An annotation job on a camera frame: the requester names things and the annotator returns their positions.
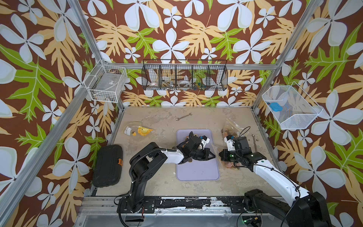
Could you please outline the clear bag of donuts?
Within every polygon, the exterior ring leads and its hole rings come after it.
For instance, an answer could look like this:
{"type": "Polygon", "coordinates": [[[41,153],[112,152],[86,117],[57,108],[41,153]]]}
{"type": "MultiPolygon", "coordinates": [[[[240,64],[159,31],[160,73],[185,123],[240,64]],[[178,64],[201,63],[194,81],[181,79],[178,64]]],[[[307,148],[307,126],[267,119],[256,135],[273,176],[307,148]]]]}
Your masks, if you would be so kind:
{"type": "Polygon", "coordinates": [[[222,149],[218,156],[220,163],[223,167],[229,169],[240,169],[241,167],[238,166],[237,156],[235,155],[235,151],[228,151],[227,148],[222,149]]]}

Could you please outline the ziploc bag with cookies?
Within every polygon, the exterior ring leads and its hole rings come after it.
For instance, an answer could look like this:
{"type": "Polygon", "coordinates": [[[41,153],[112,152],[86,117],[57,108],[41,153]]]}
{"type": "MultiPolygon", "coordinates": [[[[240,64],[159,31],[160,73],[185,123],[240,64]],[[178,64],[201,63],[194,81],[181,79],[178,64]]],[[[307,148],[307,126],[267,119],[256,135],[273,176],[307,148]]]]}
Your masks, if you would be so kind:
{"type": "Polygon", "coordinates": [[[127,123],[123,132],[125,135],[131,137],[146,137],[149,134],[154,133],[155,130],[144,127],[141,122],[135,121],[127,123]]]}

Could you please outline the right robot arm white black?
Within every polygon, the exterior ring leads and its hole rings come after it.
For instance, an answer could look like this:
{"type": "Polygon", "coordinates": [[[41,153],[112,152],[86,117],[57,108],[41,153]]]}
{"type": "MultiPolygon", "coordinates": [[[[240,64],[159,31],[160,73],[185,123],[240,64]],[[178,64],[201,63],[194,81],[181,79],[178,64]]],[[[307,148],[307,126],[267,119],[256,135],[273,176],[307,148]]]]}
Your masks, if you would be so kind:
{"type": "Polygon", "coordinates": [[[331,227],[331,219],[325,198],[318,192],[311,193],[277,170],[261,153],[246,150],[223,149],[222,161],[238,163],[272,186],[284,201],[254,189],[244,194],[243,206],[247,211],[262,211],[281,220],[289,227],[331,227]]]}

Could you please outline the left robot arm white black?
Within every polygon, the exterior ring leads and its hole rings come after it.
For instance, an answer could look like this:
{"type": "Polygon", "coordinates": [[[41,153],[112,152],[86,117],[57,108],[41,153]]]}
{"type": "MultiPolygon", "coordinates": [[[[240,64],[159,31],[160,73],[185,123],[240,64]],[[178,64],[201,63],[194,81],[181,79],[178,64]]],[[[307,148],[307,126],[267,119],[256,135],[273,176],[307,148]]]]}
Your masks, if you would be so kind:
{"type": "Polygon", "coordinates": [[[164,164],[181,165],[189,161],[209,161],[215,159],[207,145],[210,139],[190,132],[187,139],[176,147],[162,148],[152,142],[130,160],[130,190],[120,197],[118,214],[153,213],[156,200],[145,197],[147,182],[164,164]]]}

